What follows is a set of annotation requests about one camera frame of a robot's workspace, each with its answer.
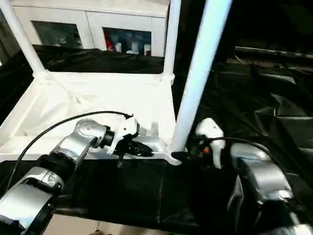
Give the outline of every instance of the black table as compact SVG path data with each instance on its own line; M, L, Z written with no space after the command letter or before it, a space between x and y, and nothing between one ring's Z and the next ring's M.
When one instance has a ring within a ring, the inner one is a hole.
M160 73L163 59L120 55L99 50L35 47L51 71ZM178 110L187 71L181 66L173 85ZM311 75L245 65L214 67L195 124L212 117L227 136L258 141L274 154L295 194L313 218ZM0 68L0 122L32 81L31 70L19 53ZM229 156L225 154L227 166ZM0 192L13 162L0 164ZM17 180L34 162L22 162ZM226 205L235 174L227 167L171 166L163 160L84 161L58 199L57 213L158 228L178 233L227 230Z

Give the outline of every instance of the floor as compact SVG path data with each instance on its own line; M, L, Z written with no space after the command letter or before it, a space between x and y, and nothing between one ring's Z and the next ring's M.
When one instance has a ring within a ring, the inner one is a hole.
M44 235L172 235L172 233L55 214Z

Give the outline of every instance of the white cabinet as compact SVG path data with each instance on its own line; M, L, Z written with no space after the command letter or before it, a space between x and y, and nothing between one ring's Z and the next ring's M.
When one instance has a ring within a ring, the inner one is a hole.
M32 44L164 56L169 0L12 0Z

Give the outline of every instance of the white pole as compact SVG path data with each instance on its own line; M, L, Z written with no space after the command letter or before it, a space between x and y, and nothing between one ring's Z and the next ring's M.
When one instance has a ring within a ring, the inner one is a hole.
M20 20L15 14L10 0L0 0L0 8L33 71L45 71L45 68L34 47L30 43Z
M170 3L170 16L168 20L165 59L164 59L164 75L173 75L174 61L177 43L177 34L179 26L181 0L171 0Z
M231 3L232 0L207 0L205 3L170 152L184 150Z

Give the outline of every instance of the black cable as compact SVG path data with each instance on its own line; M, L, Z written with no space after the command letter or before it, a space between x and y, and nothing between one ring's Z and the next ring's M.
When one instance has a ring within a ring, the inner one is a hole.
M91 112L91 113L85 113L85 114L80 114L80 115L76 115L76 116L73 116L73 117L69 117L67 119L64 119L52 126L50 126L49 128L47 128L46 130L42 131L38 136L36 136L27 146L26 148L23 150L23 152L20 154L19 158L16 160L16 163L13 167L13 170L12 170L12 173L11 173L11 176L9 178L9 181L8 181L8 184L6 186L6 192L10 189L11 187L11 183L12 183L12 180L14 178L14 175L15 175L15 172L17 170L17 168L19 167L20 165L20 162L22 160L22 158L24 157L25 153L31 148L31 146L38 140L40 139L44 134L48 133L49 131L51 131L52 129L54 129L55 127L65 123L65 122L68 122L68 121L72 121L74 119L77 119L77 118L82 118L82 117L86 117L86 116L90 116L90 115L95 115L95 114L117 114L117 115L122 115L124 116L125 118L130 118L132 117L131 115L129 114L125 114L125 113L122 113L122 112L116 112L116 111L97 111L97 112Z
M273 160L273 155L271 154L271 152L267 148L265 148L264 146L262 146L258 143L255 143L255 142L252 142L252 141L249 141L246 139L237 138L237 137L217 137L217 138L209 138L208 139L209 142L220 141L220 140L231 140L231 141L239 141L239 142L248 143L248 144L262 150L263 152L265 152Z

